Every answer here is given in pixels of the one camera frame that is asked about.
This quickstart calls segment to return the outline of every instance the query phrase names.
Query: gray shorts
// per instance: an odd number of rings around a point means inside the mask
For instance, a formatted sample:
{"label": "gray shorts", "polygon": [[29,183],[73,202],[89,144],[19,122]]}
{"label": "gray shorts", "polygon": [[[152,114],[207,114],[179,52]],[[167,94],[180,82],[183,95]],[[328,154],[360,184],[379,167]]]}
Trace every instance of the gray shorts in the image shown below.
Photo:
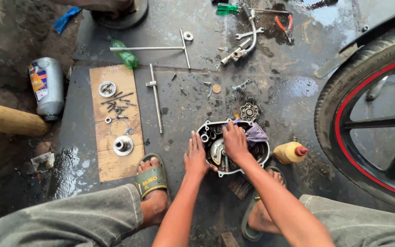
{"label": "gray shorts", "polygon": [[302,195],[300,201],[327,228],[338,247],[395,247],[395,214]]}
{"label": "gray shorts", "polygon": [[[395,214],[303,195],[339,247],[395,247]],[[0,247],[109,247],[143,223],[134,185],[28,207],[0,218]]]}

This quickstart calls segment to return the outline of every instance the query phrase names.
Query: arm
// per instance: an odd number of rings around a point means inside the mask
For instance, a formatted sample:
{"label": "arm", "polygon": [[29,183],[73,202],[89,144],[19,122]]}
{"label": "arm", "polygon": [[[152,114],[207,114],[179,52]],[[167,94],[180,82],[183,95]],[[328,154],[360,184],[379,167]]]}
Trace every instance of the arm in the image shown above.
{"label": "arm", "polygon": [[188,155],[184,154],[185,176],[176,198],[162,220],[152,247],[187,247],[191,219],[200,182],[206,172],[217,168],[205,160],[205,150],[199,133],[191,132]]}
{"label": "arm", "polygon": [[288,242],[293,247],[333,247],[330,234],[321,222],[249,153],[243,129],[230,121],[222,131],[225,152],[243,169]]}

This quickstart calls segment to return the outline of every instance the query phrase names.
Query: green slipper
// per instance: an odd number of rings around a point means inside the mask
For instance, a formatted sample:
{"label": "green slipper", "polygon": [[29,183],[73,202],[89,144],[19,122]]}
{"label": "green slipper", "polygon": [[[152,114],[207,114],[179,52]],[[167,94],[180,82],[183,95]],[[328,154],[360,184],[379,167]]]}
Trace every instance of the green slipper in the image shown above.
{"label": "green slipper", "polygon": [[[288,184],[286,183],[286,178],[284,177],[284,175],[280,171],[280,169],[278,169],[275,166],[268,166],[268,167],[266,167],[265,170],[268,171],[269,169],[272,169],[272,171],[279,172],[281,174],[281,177],[283,178],[284,184],[286,184],[286,186],[288,186]],[[254,208],[254,206],[257,204],[257,202],[259,200],[260,200],[259,194],[257,193],[257,191],[254,191],[254,195],[252,196],[251,201],[249,202],[249,205],[246,208],[246,212],[245,212],[245,215],[243,216],[243,220],[242,220],[243,236],[245,236],[246,239],[248,239],[249,241],[252,241],[252,242],[259,241],[263,235],[263,232],[256,231],[256,230],[252,229],[251,227],[249,227],[249,225],[248,225],[249,215],[251,214],[252,209]]]}
{"label": "green slipper", "polygon": [[152,157],[156,157],[159,162],[159,166],[153,167],[141,174],[135,175],[134,180],[136,184],[136,189],[138,190],[141,199],[150,193],[159,188],[165,188],[167,190],[167,197],[170,199],[170,192],[167,188],[167,177],[165,176],[164,163],[159,155],[155,153],[148,153],[143,158],[141,158],[138,166],[136,167],[136,171],[138,172],[138,167],[141,162],[146,162],[150,160]]}

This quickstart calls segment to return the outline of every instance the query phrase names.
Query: open-end wrench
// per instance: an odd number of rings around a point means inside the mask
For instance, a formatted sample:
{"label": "open-end wrench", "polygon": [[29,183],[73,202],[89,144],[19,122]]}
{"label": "open-end wrench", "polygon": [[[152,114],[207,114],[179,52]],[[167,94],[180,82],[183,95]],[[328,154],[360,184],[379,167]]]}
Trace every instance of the open-end wrench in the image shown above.
{"label": "open-end wrench", "polygon": [[[262,28],[262,27],[260,27],[259,29],[257,29],[257,31],[255,31],[255,32],[265,32],[265,29],[264,28]],[[249,36],[249,35],[252,35],[253,34],[253,32],[247,32],[247,33],[244,33],[244,34],[236,34],[236,39],[237,40],[240,40],[241,38],[243,38],[243,37],[246,37],[246,36]]]}

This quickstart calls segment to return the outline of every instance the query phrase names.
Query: red pliers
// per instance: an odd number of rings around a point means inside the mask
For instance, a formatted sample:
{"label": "red pliers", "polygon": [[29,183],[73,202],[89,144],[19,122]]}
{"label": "red pliers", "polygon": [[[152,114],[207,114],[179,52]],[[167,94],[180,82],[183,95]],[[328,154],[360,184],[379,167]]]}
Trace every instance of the red pliers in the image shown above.
{"label": "red pliers", "polygon": [[289,26],[288,29],[286,30],[280,20],[278,19],[278,16],[275,17],[275,22],[277,23],[278,27],[280,27],[281,30],[284,31],[284,33],[286,34],[286,36],[288,37],[289,43],[292,43],[292,15],[289,14]]}

